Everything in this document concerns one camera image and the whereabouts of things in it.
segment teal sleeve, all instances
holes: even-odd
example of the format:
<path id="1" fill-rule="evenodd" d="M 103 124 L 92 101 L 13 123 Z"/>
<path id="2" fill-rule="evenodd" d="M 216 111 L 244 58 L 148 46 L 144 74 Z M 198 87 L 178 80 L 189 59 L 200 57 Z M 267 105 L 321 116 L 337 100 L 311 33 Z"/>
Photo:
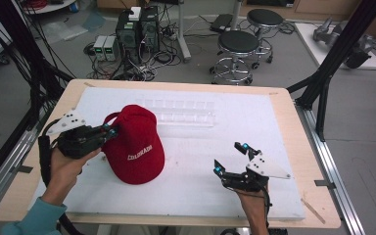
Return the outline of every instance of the teal sleeve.
<path id="1" fill-rule="evenodd" d="M 56 230 L 57 220 L 67 207 L 45 203 L 37 198 L 22 221 L 11 222 L 2 228 L 2 235 L 61 235 Z"/>

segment black stool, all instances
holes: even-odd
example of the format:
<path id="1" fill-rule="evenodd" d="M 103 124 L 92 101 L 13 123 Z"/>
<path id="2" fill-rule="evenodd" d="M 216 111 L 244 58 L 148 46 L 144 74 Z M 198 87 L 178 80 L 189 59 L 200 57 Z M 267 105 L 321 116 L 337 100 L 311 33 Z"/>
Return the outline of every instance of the black stool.
<path id="1" fill-rule="evenodd" d="M 277 28 L 281 25 L 283 23 L 283 18 L 279 14 L 270 10 L 254 9 L 247 14 L 247 21 L 258 28 L 255 33 L 256 38 L 258 38 L 258 51 L 256 52 L 258 60 L 252 64 L 252 68 L 257 69 L 259 67 L 259 59 L 261 55 L 270 53 L 270 56 L 266 61 L 271 63 L 273 60 L 273 47 L 266 39 L 262 38 L 261 35 L 266 29 Z"/>
<path id="2" fill-rule="evenodd" d="M 259 47 L 259 40 L 245 31 L 226 31 L 219 35 L 218 47 L 218 55 L 226 53 L 231 57 L 222 58 L 210 68 L 210 73 L 215 73 L 212 84 L 216 84 L 217 79 L 234 82 L 236 85 L 241 81 L 248 85 L 252 83 L 250 67 L 241 58 L 254 55 Z"/>

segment wooden table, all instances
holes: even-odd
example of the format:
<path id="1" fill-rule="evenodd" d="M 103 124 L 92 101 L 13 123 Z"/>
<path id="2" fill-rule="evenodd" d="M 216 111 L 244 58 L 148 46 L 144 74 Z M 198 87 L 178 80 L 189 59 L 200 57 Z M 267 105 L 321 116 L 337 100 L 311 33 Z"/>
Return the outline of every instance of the wooden table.
<path id="1" fill-rule="evenodd" d="M 326 187 L 317 187 L 314 180 L 323 179 L 314 153 L 309 145 L 303 125 L 298 117 L 292 98 L 284 88 L 242 87 L 224 85 L 135 82 L 76 79 L 69 83 L 49 121 L 61 117 L 74 108 L 86 87 L 110 87 L 129 89 L 153 89 L 172 91 L 200 91 L 240 94 L 259 94 L 270 97 L 278 126 L 282 134 L 286 152 L 301 201 L 305 208 L 305 219 L 269 221 L 271 227 L 338 228 L 341 226 L 338 213 Z M 35 143 L 23 165 L 33 167 L 31 173 L 19 172 L 0 203 L 0 221 L 21 220 L 27 213 L 36 186 L 40 179 L 38 145 Z M 194 217 L 194 216 L 151 216 L 99 213 L 68 213 L 73 222 L 104 224 L 157 224 L 192 226 L 248 226 L 244 218 Z"/>

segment gray floor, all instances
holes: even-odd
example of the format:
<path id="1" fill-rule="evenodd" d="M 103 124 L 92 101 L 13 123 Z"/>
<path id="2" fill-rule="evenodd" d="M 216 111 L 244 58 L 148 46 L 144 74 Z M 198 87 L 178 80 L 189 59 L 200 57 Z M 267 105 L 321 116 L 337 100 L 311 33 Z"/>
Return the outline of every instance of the gray floor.
<path id="1" fill-rule="evenodd" d="M 62 10 L 41 18 L 44 24 L 65 20 L 68 26 L 93 24 L 91 31 L 74 40 L 51 44 L 74 75 L 83 78 L 92 72 L 91 62 L 83 54 L 83 48 L 97 35 L 114 33 L 116 27 L 115 21 L 101 20 L 91 8 L 77 14 Z M 187 20 L 186 28 L 201 20 Z M 208 27 L 206 23 L 196 23 L 196 28 L 203 30 L 186 34 L 208 34 Z M 216 36 L 186 37 L 192 53 L 191 62 L 158 69 L 154 81 L 211 83 L 209 68 L 218 58 L 216 39 Z M 270 42 L 275 48 L 273 63 L 261 63 L 254 70 L 253 86 L 288 87 L 315 72 L 317 66 L 296 33 L 278 33 Z M 37 43 L 43 48 L 42 41 Z M 14 65 L 0 65 L 0 147 L 28 109 L 28 90 Z M 301 93 L 295 92 L 292 97 L 298 98 Z M 330 84 L 325 138 L 365 233 L 376 234 L 376 70 L 338 70 L 335 73 Z M 87 234 L 95 233 L 94 226 L 82 228 Z M 345 225 L 330 230 L 288 230 L 289 234 L 347 234 Z"/>

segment baseball cap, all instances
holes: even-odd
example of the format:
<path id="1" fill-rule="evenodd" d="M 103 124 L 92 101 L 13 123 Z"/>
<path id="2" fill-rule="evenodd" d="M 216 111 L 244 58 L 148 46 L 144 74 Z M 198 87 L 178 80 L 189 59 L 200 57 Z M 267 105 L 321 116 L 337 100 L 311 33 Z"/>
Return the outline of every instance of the baseball cap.
<path id="1" fill-rule="evenodd" d="M 128 105 L 121 112 L 108 115 L 105 123 L 114 118 L 112 127 L 117 128 L 117 137 L 107 141 L 102 151 L 115 175 L 128 184 L 155 179 L 165 165 L 155 115 L 138 105 Z"/>

